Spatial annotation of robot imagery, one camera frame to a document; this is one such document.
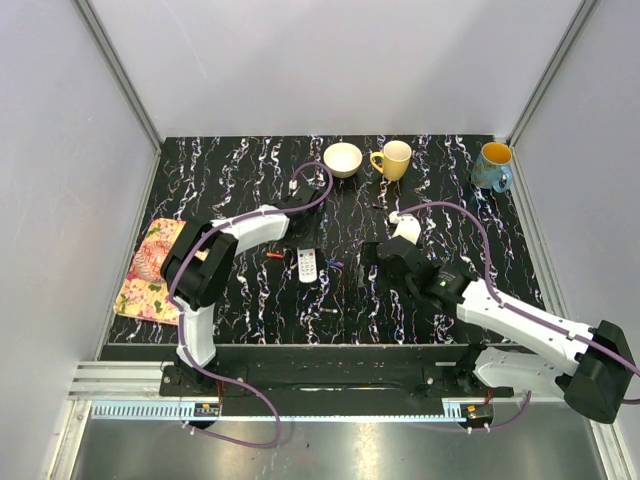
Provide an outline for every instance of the bowl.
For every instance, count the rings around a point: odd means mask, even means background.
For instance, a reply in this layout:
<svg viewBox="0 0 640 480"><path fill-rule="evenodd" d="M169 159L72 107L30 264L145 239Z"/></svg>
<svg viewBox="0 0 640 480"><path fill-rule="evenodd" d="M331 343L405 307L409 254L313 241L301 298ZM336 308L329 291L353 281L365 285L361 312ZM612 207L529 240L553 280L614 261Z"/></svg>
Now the bowl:
<svg viewBox="0 0 640 480"><path fill-rule="evenodd" d="M358 171L362 152L351 143L334 143L325 150L323 159L334 177L348 178Z"/></svg>

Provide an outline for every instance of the reflective surface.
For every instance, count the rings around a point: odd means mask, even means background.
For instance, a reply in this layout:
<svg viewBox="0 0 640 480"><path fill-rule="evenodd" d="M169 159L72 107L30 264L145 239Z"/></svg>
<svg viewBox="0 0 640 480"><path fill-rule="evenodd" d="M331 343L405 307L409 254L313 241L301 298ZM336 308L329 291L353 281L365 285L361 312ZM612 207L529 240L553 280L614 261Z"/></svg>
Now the reflective surface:
<svg viewBox="0 0 640 480"><path fill-rule="evenodd" d="M498 420L516 411L513 405L496 409ZM273 426L262 423L221 423L212 428L253 441L268 441L273 435ZM533 405L513 428L489 435L428 428L285 424L283 444L262 451L190 436L175 423L90 420L73 478L605 478L588 422L560 405Z"/></svg>

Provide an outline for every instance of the marble pattern tablecloth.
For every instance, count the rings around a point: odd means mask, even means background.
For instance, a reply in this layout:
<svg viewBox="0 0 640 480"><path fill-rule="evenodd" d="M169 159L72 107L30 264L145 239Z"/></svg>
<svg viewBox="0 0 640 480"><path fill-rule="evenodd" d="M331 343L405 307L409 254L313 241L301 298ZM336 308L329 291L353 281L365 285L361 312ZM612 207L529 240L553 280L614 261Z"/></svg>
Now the marble pattern tablecloth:
<svg viewBox="0 0 640 480"><path fill-rule="evenodd" d="M388 182L369 164L372 151L392 139L409 143L413 158L400 182ZM284 260L268 259L279 243L260 245L236 258L224 299L216 306L216 343L467 343L503 339L443 315L425 315L411 300L377 289L374 267L359 266L363 241L389 237L388 213L429 200L466 206L488 230L493 277L505 292L532 305L542 298L511 195L469 185L481 146L478 135L193 137L166 140L140 242L151 221L199 214L235 216L286 195L295 167L321 161L331 144L357 145L364 160L356 176L336 179L334 191L317 214L319 281L297 278L294 251ZM303 175L316 186L314 169ZM453 211L423 210L421 243L433 259L480 270L481 241L469 220ZM327 267L326 260L344 263ZM176 343L176 328L116 316L111 343Z"/></svg>

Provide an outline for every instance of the white remote control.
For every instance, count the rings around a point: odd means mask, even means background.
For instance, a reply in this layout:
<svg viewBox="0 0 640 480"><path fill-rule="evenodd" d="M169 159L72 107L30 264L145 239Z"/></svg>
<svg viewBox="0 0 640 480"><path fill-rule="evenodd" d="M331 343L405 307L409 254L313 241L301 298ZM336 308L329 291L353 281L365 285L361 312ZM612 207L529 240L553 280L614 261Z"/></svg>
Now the white remote control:
<svg viewBox="0 0 640 480"><path fill-rule="evenodd" d="M315 249L298 249L298 276L302 283L312 283L318 279Z"/></svg>

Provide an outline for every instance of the yellow mug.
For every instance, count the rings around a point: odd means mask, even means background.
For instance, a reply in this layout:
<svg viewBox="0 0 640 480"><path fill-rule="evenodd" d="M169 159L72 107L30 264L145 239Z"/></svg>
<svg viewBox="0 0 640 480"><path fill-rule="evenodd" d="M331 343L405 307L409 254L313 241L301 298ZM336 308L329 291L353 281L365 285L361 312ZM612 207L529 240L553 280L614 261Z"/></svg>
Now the yellow mug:
<svg viewBox="0 0 640 480"><path fill-rule="evenodd" d="M378 165L376 158L380 157L382 165ZM411 160L411 147L400 140L387 143L382 152L371 154L371 165L378 170L387 180L400 180L404 172L409 168Z"/></svg>

